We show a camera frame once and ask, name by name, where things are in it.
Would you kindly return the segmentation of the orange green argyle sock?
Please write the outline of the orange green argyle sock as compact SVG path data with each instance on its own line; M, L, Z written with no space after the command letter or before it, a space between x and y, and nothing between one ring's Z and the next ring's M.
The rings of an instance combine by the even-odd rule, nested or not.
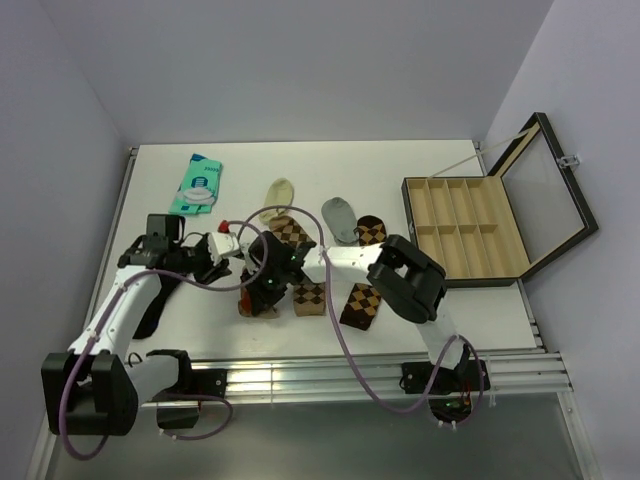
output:
M240 290L238 312L242 317L275 319L279 312L275 307L278 290L268 284L268 280L260 275L252 283Z

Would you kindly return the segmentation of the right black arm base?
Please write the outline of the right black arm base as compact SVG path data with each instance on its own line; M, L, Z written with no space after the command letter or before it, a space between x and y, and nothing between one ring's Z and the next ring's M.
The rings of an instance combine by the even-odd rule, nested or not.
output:
M491 388L486 363L480 361L482 374L475 365L468 364L457 374L440 369L430 389L428 405L438 422L452 425L466 420L473 410L472 395ZM400 388L406 394L422 394L431 376L433 365L426 361L401 364Z

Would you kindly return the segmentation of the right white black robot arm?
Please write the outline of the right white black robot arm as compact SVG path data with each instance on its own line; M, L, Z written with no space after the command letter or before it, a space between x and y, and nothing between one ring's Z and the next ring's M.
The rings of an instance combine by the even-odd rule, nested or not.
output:
M266 232L244 253L247 286L255 311L275 305L288 286L319 284L337 272L354 284L375 289L396 315L417 325L433 365L435 383L452 390L468 374L469 348L459 339L446 309L444 269L400 235L369 246L328 247L313 242L291 247Z

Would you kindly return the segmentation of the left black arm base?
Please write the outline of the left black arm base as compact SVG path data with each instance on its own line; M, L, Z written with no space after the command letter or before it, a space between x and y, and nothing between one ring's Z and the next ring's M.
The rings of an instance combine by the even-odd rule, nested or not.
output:
M220 431L231 419L224 402L226 369L196 369L184 389L169 389L153 399L157 426L178 436L202 436Z

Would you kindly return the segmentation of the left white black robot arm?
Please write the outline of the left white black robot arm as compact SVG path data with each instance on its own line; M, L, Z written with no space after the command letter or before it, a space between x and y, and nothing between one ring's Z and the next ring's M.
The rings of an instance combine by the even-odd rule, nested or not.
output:
M240 251L228 229L185 245L185 223L179 215L148 215L145 233L119 257L114 283L89 325L65 352L44 360L52 433L124 436L144 402L165 393L183 399L193 391L195 375L184 350L154 350L133 368L125 366L137 330L160 319L175 288L188 277L209 285L229 275L229 260Z

